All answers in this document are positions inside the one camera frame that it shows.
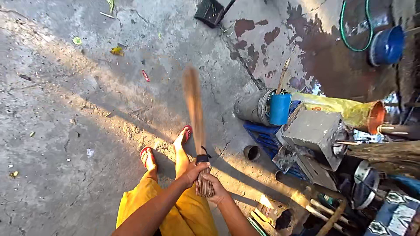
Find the rust stain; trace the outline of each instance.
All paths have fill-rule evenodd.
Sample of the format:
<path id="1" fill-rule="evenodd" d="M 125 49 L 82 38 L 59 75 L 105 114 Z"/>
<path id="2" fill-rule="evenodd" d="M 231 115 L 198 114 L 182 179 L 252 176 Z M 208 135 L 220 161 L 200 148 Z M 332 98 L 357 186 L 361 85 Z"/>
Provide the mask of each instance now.
<path id="1" fill-rule="evenodd" d="M 322 91 L 328 97 L 351 99 L 363 96 L 367 100 L 383 98 L 379 94 L 370 94 L 369 90 L 378 85 L 383 86 L 381 81 L 385 80 L 386 74 L 392 74 L 387 71 L 390 69 L 370 67 L 365 53 L 352 52 L 342 40 L 336 41 L 340 33 L 335 26 L 331 28 L 331 34 L 324 32 L 318 16 L 315 15 L 314 19 L 307 20 L 302 16 L 300 5 L 294 8 L 289 4 L 287 13 L 289 18 L 286 25 L 289 29 L 293 28 L 296 31 L 295 35 L 289 39 L 289 45 L 297 44 L 303 51 L 299 58 L 302 61 L 303 71 L 306 72 L 305 79 L 309 80 L 311 76 L 314 76 L 311 85 L 318 81 Z M 368 34 L 364 32 L 350 39 L 356 42 L 355 46 L 363 45 Z M 302 89 L 304 81 L 304 78 L 292 78 L 290 85 L 296 89 Z"/>
<path id="2" fill-rule="evenodd" d="M 258 51 L 255 51 L 254 44 L 251 44 L 247 50 L 249 56 L 247 67 L 251 73 L 254 73 L 260 55 Z"/>
<path id="3" fill-rule="evenodd" d="M 266 25 L 266 24 L 268 24 L 268 21 L 267 20 L 261 20 L 261 21 L 255 23 L 255 24 L 256 25 Z"/>
<path id="4" fill-rule="evenodd" d="M 267 45 L 262 44 L 262 45 L 261 45 L 261 51 L 262 51 L 262 53 L 265 55 L 265 52 L 267 51 Z"/>
<path id="5" fill-rule="evenodd" d="M 274 39 L 277 38 L 277 36 L 280 34 L 280 29 L 278 27 L 275 27 L 273 31 L 267 32 L 264 35 L 264 42 L 266 45 L 270 45 L 274 41 Z"/>
<path id="6" fill-rule="evenodd" d="M 245 40 L 242 40 L 242 41 L 239 41 L 239 42 L 237 42 L 235 45 L 234 45 L 234 48 L 236 49 L 236 50 L 239 50 L 239 49 L 245 49 L 245 47 L 247 46 L 247 42 L 245 41 Z"/>
<path id="7" fill-rule="evenodd" d="M 302 90 L 303 88 L 305 88 L 305 79 L 303 78 L 296 78 L 296 77 L 291 77 L 289 80 L 289 85 L 292 88 L 295 88 L 297 90 Z"/>
<path id="8" fill-rule="evenodd" d="M 273 71 L 269 71 L 268 74 L 266 74 L 265 76 L 267 78 L 270 78 L 271 76 L 273 76 L 275 73 L 277 72 L 277 70 L 273 70 Z"/>
<path id="9" fill-rule="evenodd" d="M 236 37 L 242 36 L 247 30 L 255 29 L 254 21 L 240 19 L 235 22 L 235 34 Z"/>
<path id="10" fill-rule="evenodd" d="M 232 60 L 236 60 L 239 57 L 239 53 L 238 52 L 231 52 L 231 59 Z"/>

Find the cracked concrete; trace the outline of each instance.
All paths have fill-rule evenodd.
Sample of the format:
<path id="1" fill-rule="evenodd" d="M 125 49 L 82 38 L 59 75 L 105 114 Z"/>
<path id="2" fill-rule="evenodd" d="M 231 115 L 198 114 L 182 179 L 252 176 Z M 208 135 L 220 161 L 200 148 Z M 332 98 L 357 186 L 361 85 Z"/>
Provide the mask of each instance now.
<path id="1" fill-rule="evenodd" d="M 4 235 L 110 234 L 123 192 L 145 172 L 139 165 L 145 146 L 154 149 L 159 184 L 168 186 L 175 178 L 171 143 L 189 123 L 181 86 L 188 64 L 199 71 L 212 173 L 245 215 L 261 193 L 295 204 L 290 193 L 305 184 L 287 177 L 276 182 L 276 167 L 264 154 L 256 162 L 244 158 L 243 148 L 254 142 L 233 114 L 238 97 L 276 87 L 289 56 L 291 79 L 284 86 L 291 89 L 314 86 L 329 67 L 335 73 L 326 78 L 345 72 L 348 79 L 321 81 L 327 95 L 363 101 L 391 89 L 376 86 L 378 78 L 392 77 L 391 68 L 350 70 L 364 56 L 336 41 L 339 2 L 236 1 L 218 29 L 193 18 L 199 2 L 116 1 L 116 19 L 99 14 L 109 13 L 104 0 L 0 2 Z M 72 43 L 75 36 L 81 45 Z M 109 53 L 117 45 L 124 57 Z M 327 69 L 311 64 L 322 62 L 319 56 L 331 62 Z M 358 82 L 351 81 L 355 76 Z M 365 90 L 346 89 L 360 84 Z M 192 142 L 185 149 L 195 156 Z M 17 178 L 8 177 L 12 171 Z M 219 234 L 228 235 L 220 212 L 211 209 Z"/>

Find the black dustpan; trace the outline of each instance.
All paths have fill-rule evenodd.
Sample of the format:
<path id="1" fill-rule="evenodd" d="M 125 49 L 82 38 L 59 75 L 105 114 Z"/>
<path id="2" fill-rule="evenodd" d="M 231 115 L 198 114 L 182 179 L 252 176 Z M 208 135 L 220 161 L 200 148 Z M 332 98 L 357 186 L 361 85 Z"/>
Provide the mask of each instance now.
<path id="1" fill-rule="evenodd" d="M 194 18 L 201 20 L 210 28 L 215 28 L 223 19 L 226 12 L 231 8 L 235 0 L 231 0 L 226 8 L 224 8 L 216 0 L 203 0 L 199 5 Z"/>

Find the person's left hand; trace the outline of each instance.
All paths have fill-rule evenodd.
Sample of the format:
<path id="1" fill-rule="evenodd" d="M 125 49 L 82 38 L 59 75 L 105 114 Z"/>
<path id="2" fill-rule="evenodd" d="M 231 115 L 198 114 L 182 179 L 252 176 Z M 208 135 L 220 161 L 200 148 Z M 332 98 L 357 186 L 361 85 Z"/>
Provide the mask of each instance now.
<path id="1" fill-rule="evenodd" d="M 197 165 L 195 165 L 195 161 L 191 162 L 188 165 L 185 173 L 181 176 L 181 178 L 185 181 L 186 188 L 191 188 L 194 181 L 197 180 L 200 171 L 207 167 L 210 167 L 210 162 L 200 162 Z"/>

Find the person's right hand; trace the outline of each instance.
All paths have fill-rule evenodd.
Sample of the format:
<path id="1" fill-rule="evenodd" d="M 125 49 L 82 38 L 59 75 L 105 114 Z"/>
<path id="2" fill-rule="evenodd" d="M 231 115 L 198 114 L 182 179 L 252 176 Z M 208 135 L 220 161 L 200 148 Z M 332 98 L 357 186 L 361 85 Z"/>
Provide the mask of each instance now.
<path id="1" fill-rule="evenodd" d="M 211 202 L 215 203 L 216 205 L 219 205 L 219 203 L 221 203 L 225 198 L 231 197 L 228 191 L 226 191 L 226 189 L 223 187 L 223 185 L 220 183 L 220 181 L 216 177 L 214 177 L 213 175 L 209 173 L 204 173 L 203 178 L 209 180 L 213 184 L 214 196 L 208 198 Z M 195 192 L 197 194 L 198 184 L 196 183 L 195 186 L 196 186 Z"/>

